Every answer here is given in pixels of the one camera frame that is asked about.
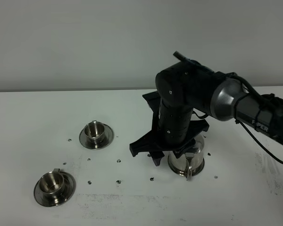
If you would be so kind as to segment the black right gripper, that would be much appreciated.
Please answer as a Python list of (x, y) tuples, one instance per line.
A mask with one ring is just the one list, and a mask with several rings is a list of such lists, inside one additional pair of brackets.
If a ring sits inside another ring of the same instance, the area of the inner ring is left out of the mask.
[(155, 166), (171, 151), (176, 158), (186, 153), (198, 151), (195, 137), (209, 129), (205, 119), (191, 120), (193, 109), (187, 106), (170, 107), (160, 101), (158, 113), (158, 129), (150, 130), (137, 141), (129, 145), (133, 157), (141, 152), (149, 152)]

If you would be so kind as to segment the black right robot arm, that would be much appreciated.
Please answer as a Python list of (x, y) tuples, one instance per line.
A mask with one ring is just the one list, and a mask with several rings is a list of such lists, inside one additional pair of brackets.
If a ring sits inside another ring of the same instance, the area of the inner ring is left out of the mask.
[(235, 73), (177, 63), (156, 75), (155, 92), (143, 97), (153, 111), (152, 128), (130, 144), (133, 156), (150, 153), (160, 164), (166, 151), (176, 157), (191, 151), (195, 137), (209, 128), (206, 117), (235, 119), (283, 146), (283, 99), (260, 95)]

